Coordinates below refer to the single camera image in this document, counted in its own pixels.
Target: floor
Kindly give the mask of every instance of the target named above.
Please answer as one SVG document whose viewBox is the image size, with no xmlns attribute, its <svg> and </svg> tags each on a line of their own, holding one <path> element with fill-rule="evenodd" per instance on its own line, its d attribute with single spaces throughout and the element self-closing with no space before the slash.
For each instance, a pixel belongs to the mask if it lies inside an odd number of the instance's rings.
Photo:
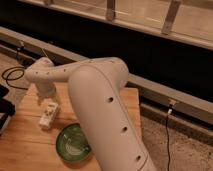
<svg viewBox="0 0 213 171">
<path fill-rule="evenodd" d="M 18 65 L 14 59 L 1 53 L 0 59 L 0 73 L 9 67 Z M 24 78 L 14 83 L 17 86 L 29 86 L 29 83 Z M 6 85 L 2 79 L 0 79 L 0 84 Z M 10 92 L 5 98 L 12 101 L 17 107 L 25 92 L 10 88 Z M 158 170 L 165 171 L 168 161 L 165 125 L 146 117 L 154 114 L 151 110 L 142 109 L 141 114 L 143 141 Z M 213 144 L 211 143 L 213 137 L 210 143 L 205 144 L 202 141 L 191 138 L 189 135 L 182 134 L 175 127 L 169 129 L 169 135 L 171 171 L 213 171 Z"/>
</svg>

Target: power cord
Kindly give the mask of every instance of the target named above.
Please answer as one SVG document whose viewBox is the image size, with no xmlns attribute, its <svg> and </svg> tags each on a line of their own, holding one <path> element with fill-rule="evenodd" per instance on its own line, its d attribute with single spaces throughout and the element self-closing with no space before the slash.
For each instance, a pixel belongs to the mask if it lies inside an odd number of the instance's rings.
<svg viewBox="0 0 213 171">
<path fill-rule="evenodd" d="M 172 114 L 173 107 L 177 102 L 173 99 L 170 99 L 169 103 L 169 110 L 166 115 L 166 135 L 167 135 L 167 154 L 168 154 L 168 163 L 167 163 L 167 171 L 170 171 L 170 161 L 171 161 L 171 154 L 170 154 L 170 137 L 169 137 L 169 130 L 168 130 L 168 122 L 169 122 L 169 116 Z"/>
<path fill-rule="evenodd" d="M 19 52 L 21 50 L 24 49 L 24 46 L 21 46 L 21 47 L 18 47 L 17 48 L 17 51 L 16 51 L 16 60 L 18 61 L 19 64 L 22 63 L 22 61 L 20 60 L 19 58 Z M 23 67 L 23 66 L 17 66 L 17 67 L 11 67 L 11 68 L 8 68 L 6 69 L 2 74 L 1 74 L 1 77 L 3 80 L 6 81 L 6 84 L 9 86 L 9 87 L 12 87 L 12 88 L 16 88 L 16 89 L 20 89 L 20 90 L 27 90 L 28 88 L 25 88 L 25 87 L 19 87 L 19 86 L 14 86 L 12 84 L 10 84 L 10 81 L 15 81 L 15 80 L 18 80 L 20 78 L 22 78 L 24 76 L 24 72 L 25 72 L 25 69 L 26 67 Z M 21 75 L 17 76 L 17 77 L 13 77 L 11 78 L 11 75 L 14 73 L 14 72 L 21 72 Z"/>
</svg>

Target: wooden cutting board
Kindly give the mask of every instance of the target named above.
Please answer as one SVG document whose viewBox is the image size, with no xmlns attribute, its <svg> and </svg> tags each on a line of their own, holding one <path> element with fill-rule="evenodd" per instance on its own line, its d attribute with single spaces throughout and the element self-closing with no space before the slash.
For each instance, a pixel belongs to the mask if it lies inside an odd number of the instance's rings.
<svg viewBox="0 0 213 171">
<path fill-rule="evenodd" d="M 75 165 L 64 163 L 56 153 L 57 135 L 67 125 L 77 122 L 67 94 L 65 83 L 56 83 L 61 99 L 61 110 L 52 129 L 43 131 L 38 122 L 49 100 L 37 104 L 37 90 L 31 85 L 16 114 L 0 137 L 0 171 L 100 171 L 92 154 L 87 160 Z M 138 91 L 124 88 L 120 92 L 129 115 L 141 136 Z"/>
</svg>

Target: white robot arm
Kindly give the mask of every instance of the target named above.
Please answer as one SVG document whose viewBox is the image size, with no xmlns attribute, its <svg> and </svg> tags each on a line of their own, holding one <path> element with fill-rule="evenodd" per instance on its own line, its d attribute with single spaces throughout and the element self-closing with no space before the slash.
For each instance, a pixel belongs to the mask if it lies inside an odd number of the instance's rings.
<svg viewBox="0 0 213 171">
<path fill-rule="evenodd" d="M 82 130 L 104 171 L 155 171 L 124 107 L 119 90 L 128 68 L 119 58 L 84 60 L 54 67 L 41 58 L 26 70 L 41 98 L 56 93 L 53 82 L 68 82 L 68 92 Z"/>
</svg>

